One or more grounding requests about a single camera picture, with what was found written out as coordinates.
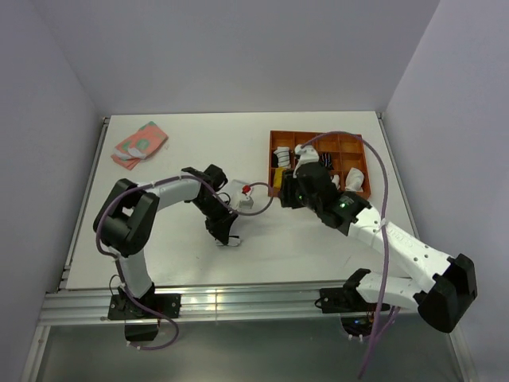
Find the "black striped sock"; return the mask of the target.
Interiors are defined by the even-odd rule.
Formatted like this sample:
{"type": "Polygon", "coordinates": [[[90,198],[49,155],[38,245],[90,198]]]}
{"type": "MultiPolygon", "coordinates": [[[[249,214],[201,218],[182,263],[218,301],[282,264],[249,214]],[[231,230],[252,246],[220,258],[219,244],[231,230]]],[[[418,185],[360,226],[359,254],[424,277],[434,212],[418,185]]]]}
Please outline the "black striped sock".
{"type": "Polygon", "coordinates": [[[333,170],[332,156],[330,153],[322,153],[321,154],[321,163],[328,170],[333,170]]]}

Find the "white sock with black stripes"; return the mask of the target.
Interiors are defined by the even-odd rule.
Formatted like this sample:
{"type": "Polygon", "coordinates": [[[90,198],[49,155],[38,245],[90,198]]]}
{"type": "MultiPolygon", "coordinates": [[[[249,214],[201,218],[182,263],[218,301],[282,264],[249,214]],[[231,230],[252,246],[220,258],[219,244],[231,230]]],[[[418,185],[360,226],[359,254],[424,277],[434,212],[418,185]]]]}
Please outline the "white sock with black stripes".
{"type": "MultiPolygon", "coordinates": [[[[244,181],[233,179],[218,191],[218,195],[223,202],[226,202],[234,210],[239,210],[242,189],[246,184],[244,181]]],[[[226,245],[228,247],[237,247],[240,245],[241,239],[239,235],[232,233],[230,229],[226,245],[222,244],[218,239],[215,239],[215,243],[218,247],[225,247],[226,245]]]]}

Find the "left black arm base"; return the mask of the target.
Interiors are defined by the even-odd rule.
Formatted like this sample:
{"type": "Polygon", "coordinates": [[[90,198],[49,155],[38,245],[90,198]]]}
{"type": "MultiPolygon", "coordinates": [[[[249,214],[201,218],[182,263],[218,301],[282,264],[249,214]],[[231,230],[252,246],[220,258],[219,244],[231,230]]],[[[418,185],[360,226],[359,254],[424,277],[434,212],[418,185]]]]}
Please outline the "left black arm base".
{"type": "Polygon", "coordinates": [[[107,319],[124,322],[124,337],[128,345],[144,350],[163,349],[178,339],[180,329],[175,319],[179,317],[180,308],[180,294],[154,294],[139,300],[121,291],[111,297],[107,319]],[[150,345],[160,333],[163,321],[173,326],[173,336],[164,344],[150,345]]]}

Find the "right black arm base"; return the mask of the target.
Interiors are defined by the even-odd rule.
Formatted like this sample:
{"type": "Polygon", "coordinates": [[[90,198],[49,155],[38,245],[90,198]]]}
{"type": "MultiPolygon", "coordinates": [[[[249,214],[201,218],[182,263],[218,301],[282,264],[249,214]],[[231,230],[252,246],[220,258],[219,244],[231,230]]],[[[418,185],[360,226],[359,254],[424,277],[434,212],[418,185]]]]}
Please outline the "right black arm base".
{"type": "Polygon", "coordinates": [[[322,314],[354,314],[340,319],[348,335],[365,337],[371,334],[376,303],[364,301],[356,290],[344,287],[322,288],[314,306],[322,314]]]}

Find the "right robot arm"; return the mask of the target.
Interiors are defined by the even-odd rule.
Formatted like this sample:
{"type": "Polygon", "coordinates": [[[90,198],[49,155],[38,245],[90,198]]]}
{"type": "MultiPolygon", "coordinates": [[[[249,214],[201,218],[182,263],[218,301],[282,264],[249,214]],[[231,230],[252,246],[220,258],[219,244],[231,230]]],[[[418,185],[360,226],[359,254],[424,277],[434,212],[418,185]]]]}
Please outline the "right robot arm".
{"type": "Polygon", "coordinates": [[[338,190],[319,162],[284,171],[279,197],[282,207],[312,210],[326,226],[366,244],[405,271],[400,278],[357,270],[343,287],[351,309],[382,301],[416,311],[434,329],[450,333],[476,299],[476,272],[469,257],[438,251],[385,220],[357,193],[338,190]]]}

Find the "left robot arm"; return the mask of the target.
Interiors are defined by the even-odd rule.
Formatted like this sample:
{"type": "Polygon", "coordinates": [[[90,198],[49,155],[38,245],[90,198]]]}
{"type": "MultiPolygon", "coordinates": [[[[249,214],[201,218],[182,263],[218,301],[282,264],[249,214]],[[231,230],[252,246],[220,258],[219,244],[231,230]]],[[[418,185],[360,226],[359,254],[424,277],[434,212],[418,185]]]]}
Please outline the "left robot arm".
{"type": "Polygon", "coordinates": [[[152,314],[154,284],[149,276],[144,247],[156,214],[177,203],[194,204],[205,217],[208,233],[222,245],[239,243],[231,226],[238,214],[216,194],[228,183],[218,166],[201,172],[184,168],[177,176],[145,185],[128,179],[117,181],[93,224],[99,252],[115,260],[121,283],[129,297],[126,308],[137,318],[152,314]]]}

